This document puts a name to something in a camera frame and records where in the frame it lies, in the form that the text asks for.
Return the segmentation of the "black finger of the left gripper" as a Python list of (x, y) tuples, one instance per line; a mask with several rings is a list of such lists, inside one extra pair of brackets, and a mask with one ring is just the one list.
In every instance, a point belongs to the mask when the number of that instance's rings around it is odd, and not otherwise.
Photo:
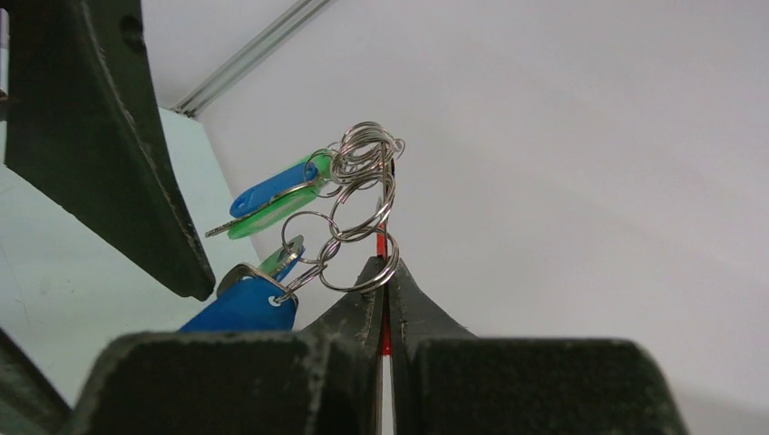
[(6, 1), (5, 164), (174, 294), (215, 277), (171, 164), (141, 3)]

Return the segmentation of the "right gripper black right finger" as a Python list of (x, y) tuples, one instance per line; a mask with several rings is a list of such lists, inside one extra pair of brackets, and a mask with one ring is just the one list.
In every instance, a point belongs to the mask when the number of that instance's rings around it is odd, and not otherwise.
[(398, 434), (684, 434), (667, 380), (614, 338), (484, 338), (423, 292), (388, 284)]

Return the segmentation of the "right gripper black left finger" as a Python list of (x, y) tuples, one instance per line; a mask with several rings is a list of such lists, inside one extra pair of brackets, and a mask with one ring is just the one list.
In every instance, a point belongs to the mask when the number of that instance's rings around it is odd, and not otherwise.
[(66, 434), (377, 434), (383, 297), (298, 332), (134, 333), (97, 358)]

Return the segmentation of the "blue key tag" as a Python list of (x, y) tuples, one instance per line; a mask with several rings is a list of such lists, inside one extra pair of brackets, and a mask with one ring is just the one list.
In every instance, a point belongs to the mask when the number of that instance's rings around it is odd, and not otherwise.
[(267, 204), (280, 192), (313, 180), (318, 172), (319, 167), (316, 163), (299, 161), (294, 166), (244, 190), (233, 200), (229, 213), (233, 218), (244, 217)]
[(289, 331), (297, 314), (297, 300), (279, 303), (281, 281), (288, 266), (270, 274), (248, 263), (234, 266), (222, 279), (214, 302), (185, 323), (181, 333)]

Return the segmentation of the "green key tag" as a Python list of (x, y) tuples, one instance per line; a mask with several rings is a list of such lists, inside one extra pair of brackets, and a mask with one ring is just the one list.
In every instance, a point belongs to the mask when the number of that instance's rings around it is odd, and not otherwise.
[(318, 198), (331, 179), (332, 153), (316, 151), (278, 174), (244, 190), (232, 202), (228, 238), (254, 235)]
[(287, 243), (287, 248), (280, 247), (277, 249), (258, 266), (258, 269), (280, 282), (291, 272), (304, 252), (304, 237), (295, 236)]

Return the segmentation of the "cluster of silver keyrings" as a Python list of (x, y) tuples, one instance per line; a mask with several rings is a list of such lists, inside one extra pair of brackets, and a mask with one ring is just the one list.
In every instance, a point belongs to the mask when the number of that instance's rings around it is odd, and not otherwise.
[[(313, 282), (340, 294), (373, 293), (393, 277), (400, 249), (388, 230), (395, 198), (394, 166), (405, 151), (404, 140), (375, 121), (360, 121), (341, 138), (312, 154), (330, 158), (327, 183), (320, 190), (322, 208), (302, 208), (289, 214), (280, 227), (283, 243), (304, 222), (318, 234), (297, 262), (307, 270), (285, 285), (286, 293), (276, 299), (283, 303)], [(384, 261), (371, 277), (349, 284), (337, 271), (341, 261), (372, 247)]]

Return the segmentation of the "red handled metal key holder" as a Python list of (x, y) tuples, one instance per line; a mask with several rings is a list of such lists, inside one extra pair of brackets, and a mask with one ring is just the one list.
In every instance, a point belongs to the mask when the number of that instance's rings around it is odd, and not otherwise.
[[(377, 257), (387, 261), (389, 259), (388, 252), (388, 237), (387, 237), (387, 219), (385, 219), (379, 226), (383, 232), (376, 237), (376, 254)], [(380, 386), (378, 388), (379, 394), (379, 410), (377, 413), (378, 419), (378, 434), (384, 434), (385, 423), (388, 422), (391, 417), (391, 408), (385, 405), (385, 393), (388, 391), (388, 381), (385, 379), (385, 369), (389, 366), (388, 358), (391, 356), (391, 338), (390, 338), (390, 323), (389, 323), (389, 308), (388, 308), (388, 290), (387, 285), (383, 285), (380, 291), (383, 297), (383, 308), (380, 323), (380, 346), (379, 346), (379, 366), (380, 366)]]

